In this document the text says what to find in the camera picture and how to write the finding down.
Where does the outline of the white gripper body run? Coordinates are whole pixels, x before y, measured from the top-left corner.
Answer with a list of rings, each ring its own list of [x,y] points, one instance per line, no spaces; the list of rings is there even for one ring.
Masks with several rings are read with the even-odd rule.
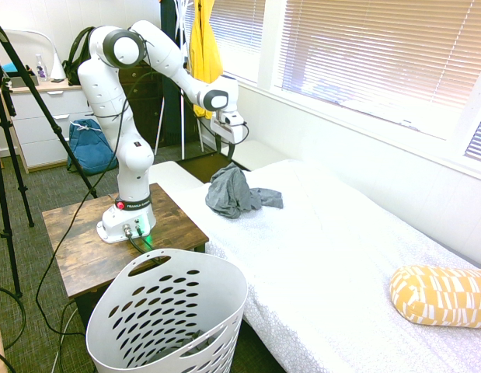
[[[213,115],[211,117],[211,129],[230,143],[238,143],[242,140],[244,120],[239,115]]]

